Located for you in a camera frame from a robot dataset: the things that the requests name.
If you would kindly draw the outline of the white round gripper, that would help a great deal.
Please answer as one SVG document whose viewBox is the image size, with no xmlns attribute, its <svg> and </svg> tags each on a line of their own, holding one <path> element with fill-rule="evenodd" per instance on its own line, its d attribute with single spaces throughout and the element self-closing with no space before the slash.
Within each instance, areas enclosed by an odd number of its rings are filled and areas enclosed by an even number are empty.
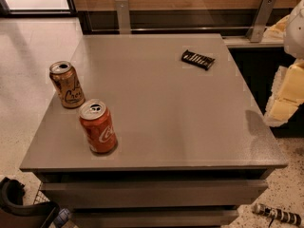
<svg viewBox="0 0 304 228">
<path fill-rule="evenodd" d="M 284 41 L 284 50 L 296 59 L 304 58 L 304 0 L 263 34 L 264 38 Z M 289 67 L 280 66 L 275 73 L 272 95 L 266 104 L 264 122 L 282 126 L 304 103 L 304 61 L 296 60 Z"/>
</svg>

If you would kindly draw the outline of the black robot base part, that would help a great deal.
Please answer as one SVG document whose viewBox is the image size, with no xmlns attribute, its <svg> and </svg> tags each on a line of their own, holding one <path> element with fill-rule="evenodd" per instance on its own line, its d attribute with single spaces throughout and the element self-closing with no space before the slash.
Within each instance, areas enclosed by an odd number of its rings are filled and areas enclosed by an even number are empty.
<svg viewBox="0 0 304 228">
<path fill-rule="evenodd" d="M 59 214 L 53 201 L 25 205 L 24 187 L 7 177 L 0 181 L 0 228 L 48 228 Z"/>
</svg>

